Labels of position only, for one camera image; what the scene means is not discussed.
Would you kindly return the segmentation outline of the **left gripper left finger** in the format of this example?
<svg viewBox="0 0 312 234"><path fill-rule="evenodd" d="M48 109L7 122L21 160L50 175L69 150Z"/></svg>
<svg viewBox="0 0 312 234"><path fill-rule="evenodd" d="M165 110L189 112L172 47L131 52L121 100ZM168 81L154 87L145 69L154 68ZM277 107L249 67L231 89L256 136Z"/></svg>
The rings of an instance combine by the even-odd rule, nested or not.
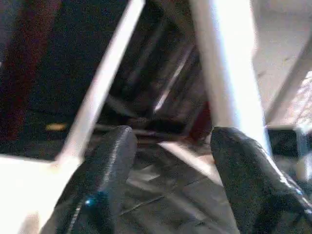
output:
<svg viewBox="0 0 312 234"><path fill-rule="evenodd" d="M43 234L113 234L137 151L129 126L106 133L71 176Z"/></svg>

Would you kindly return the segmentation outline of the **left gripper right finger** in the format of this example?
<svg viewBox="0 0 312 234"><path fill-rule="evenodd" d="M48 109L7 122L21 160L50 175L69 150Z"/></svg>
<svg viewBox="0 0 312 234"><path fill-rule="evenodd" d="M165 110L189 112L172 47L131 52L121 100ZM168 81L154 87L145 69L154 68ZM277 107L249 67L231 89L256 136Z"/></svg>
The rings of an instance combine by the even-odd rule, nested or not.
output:
<svg viewBox="0 0 312 234"><path fill-rule="evenodd" d="M256 140L214 127L210 146L240 233L312 232L311 200Z"/></svg>

